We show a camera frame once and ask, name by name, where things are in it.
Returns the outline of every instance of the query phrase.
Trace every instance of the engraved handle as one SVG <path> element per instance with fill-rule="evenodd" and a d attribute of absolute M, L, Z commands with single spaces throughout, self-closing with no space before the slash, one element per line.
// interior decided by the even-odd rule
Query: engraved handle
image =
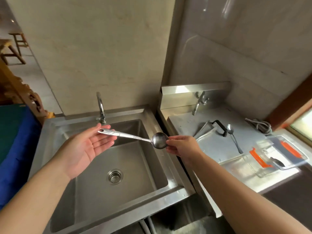
<path fill-rule="evenodd" d="M 98 131 L 98 133 L 106 134 L 106 135 L 115 135 L 115 136 L 120 136 L 120 137 L 131 138 L 131 139 L 139 139 L 139 140 L 144 140 L 144 141 L 147 141 L 147 142 L 150 142 L 150 143 L 152 142 L 150 139 L 144 139 L 144 138 L 139 137 L 139 136 L 135 136 L 135 135 L 119 132 L 119 131 L 116 131 L 116 130 L 100 129 Z"/>

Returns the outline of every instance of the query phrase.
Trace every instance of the faucet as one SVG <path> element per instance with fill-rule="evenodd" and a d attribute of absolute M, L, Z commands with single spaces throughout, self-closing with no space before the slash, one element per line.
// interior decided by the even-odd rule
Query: faucet
<path fill-rule="evenodd" d="M 204 101 L 204 98 L 205 98 L 205 91 L 202 92 L 202 94 L 200 95 L 200 97 L 198 98 L 198 101 L 197 101 L 197 104 L 195 105 L 195 108 L 192 112 L 192 115 L 195 116 L 196 115 L 196 112 L 197 112 L 197 109 L 198 109 L 198 106 L 200 104 L 202 105 L 206 105 L 207 104 L 207 100 Z"/>
<path fill-rule="evenodd" d="M 99 92 L 96 92 L 96 97 L 98 98 L 98 103 L 99 103 L 99 122 L 103 125 L 106 124 L 105 121 L 105 112 L 104 112 L 104 108 L 103 108 L 103 103 L 102 103 L 102 98 L 101 98 L 101 94 Z"/>

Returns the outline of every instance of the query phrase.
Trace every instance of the transparent plastic container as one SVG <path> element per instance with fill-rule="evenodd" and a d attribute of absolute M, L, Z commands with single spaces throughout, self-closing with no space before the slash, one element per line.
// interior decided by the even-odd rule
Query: transparent plastic container
<path fill-rule="evenodd" d="M 268 136 L 255 144 L 249 153 L 243 155 L 258 177 L 264 177 L 277 170 L 301 166 L 308 157 L 283 136 Z"/>

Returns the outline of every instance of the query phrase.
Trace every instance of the left hand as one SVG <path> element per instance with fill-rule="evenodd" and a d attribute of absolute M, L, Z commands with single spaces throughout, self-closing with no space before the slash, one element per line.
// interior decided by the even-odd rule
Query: left hand
<path fill-rule="evenodd" d="M 100 128 L 110 129 L 110 125 L 101 126 L 98 123 L 95 127 L 71 136 L 52 158 L 51 161 L 57 161 L 69 179 L 77 177 L 97 155 L 114 144 L 117 136 L 100 134 Z"/>

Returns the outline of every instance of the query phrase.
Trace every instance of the blue cloth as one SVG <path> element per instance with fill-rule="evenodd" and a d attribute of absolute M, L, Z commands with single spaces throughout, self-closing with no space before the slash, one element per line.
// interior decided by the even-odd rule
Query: blue cloth
<path fill-rule="evenodd" d="M 0 164 L 0 210 L 26 183 L 40 137 L 41 124 L 29 107 L 24 108 L 17 135 L 6 158 Z M 10 121 L 7 123 L 7 128 L 10 128 Z"/>

